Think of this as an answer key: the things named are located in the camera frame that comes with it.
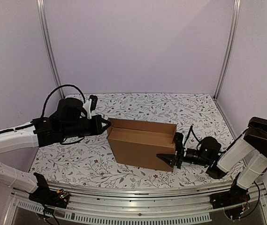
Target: white wall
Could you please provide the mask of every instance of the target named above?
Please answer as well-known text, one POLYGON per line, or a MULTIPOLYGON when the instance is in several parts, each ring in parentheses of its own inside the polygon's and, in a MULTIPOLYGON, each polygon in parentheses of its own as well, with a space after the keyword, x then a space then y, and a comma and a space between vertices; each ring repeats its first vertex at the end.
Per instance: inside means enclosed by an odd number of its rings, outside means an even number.
MULTIPOLYGON (((0 0, 0 129, 39 117, 54 89, 35 0, 0 0)), ((50 101, 47 115, 57 105, 50 101)), ((3 154, 0 160, 28 170, 34 150, 3 154)), ((11 189, 0 184, 0 221, 11 189)))
POLYGON ((61 82, 85 93, 212 93, 233 3, 47 0, 61 82))
POLYGON ((267 1, 242 1, 219 103, 236 134, 252 116, 267 119, 267 1))

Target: floral tablecloth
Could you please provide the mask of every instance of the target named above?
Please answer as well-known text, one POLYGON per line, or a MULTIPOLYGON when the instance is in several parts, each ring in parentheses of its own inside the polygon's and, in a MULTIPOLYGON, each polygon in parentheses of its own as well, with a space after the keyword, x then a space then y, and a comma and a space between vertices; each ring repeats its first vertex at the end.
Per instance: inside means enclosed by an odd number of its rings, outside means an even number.
MULTIPOLYGON (((148 120, 177 124, 187 134, 190 125, 198 138, 215 137, 225 149, 232 136, 212 98, 207 94, 96 94, 93 114, 107 118, 148 120)), ((187 147, 195 148, 191 135, 187 147)), ((241 161, 221 181, 232 180, 244 167, 241 161)), ((46 179, 74 185, 107 188, 172 188, 220 182, 211 179, 199 165, 183 164, 174 172, 162 172, 118 164, 107 133, 86 137, 81 143, 54 144, 39 148, 31 172, 46 179)))

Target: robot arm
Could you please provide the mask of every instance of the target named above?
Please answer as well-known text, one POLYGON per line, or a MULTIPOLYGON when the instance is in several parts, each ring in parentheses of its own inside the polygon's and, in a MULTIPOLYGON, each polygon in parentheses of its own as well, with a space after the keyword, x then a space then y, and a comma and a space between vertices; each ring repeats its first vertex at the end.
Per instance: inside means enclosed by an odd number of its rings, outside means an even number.
MULTIPOLYGON (((63 143, 69 137, 83 138, 102 134, 110 126, 110 122, 100 115, 91 116, 96 103, 96 96, 90 96, 85 104, 76 98, 62 99, 56 112, 49 118, 41 117, 19 127, 0 130, 0 154, 63 143)), ((66 208, 68 204, 68 193, 63 190, 51 191, 41 174, 22 172, 1 162, 0 183, 24 190, 30 194, 31 200, 42 204, 62 208, 66 208)))
POLYGON ((200 149, 185 149, 182 145, 183 135, 175 136, 176 155, 158 154, 157 157, 171 167, 181 167, 182 162, 203 165, 206 173, 214 178, 223 178, 235 164, 256 150, 256 155, 246 168, 239 173, 230 191, 211 195, 213 208, 226 207, 250 200, 248 188, 267 169, 267 120, 253 117, 248 128, 227 148, 220 152, 221 145, 213 137, 205 137, 199 143, 200 149))

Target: cardboard box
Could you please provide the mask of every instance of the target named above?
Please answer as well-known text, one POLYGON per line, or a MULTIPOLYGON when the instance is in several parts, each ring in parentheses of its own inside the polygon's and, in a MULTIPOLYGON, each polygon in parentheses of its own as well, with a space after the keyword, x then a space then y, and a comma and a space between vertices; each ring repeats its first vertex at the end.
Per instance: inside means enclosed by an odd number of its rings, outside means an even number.
POLYGON ((109 119, 108 142, 117 163, 173 171, 156 154, 175 154, 176 124, 109 119))

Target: box flap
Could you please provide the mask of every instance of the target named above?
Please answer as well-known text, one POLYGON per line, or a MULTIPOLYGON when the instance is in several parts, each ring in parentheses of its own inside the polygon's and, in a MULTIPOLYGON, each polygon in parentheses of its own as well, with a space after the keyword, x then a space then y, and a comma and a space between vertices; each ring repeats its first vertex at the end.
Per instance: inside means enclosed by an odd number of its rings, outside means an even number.
POLYGON ((175 134, 174 131, 176 132, 176 124, 171 123, 158 123, 141 120, 123 120, 114 118, 109 118, 109 121, 111 122, 111 128, 126 128, 172 135, 175 134))
POLYGON ((142 143, 154 146, 174 147, 174 136, 171 134, 157 133, 143 130, 131 130, 114 127, 109 140, 124 141, 130 143, 142 143))

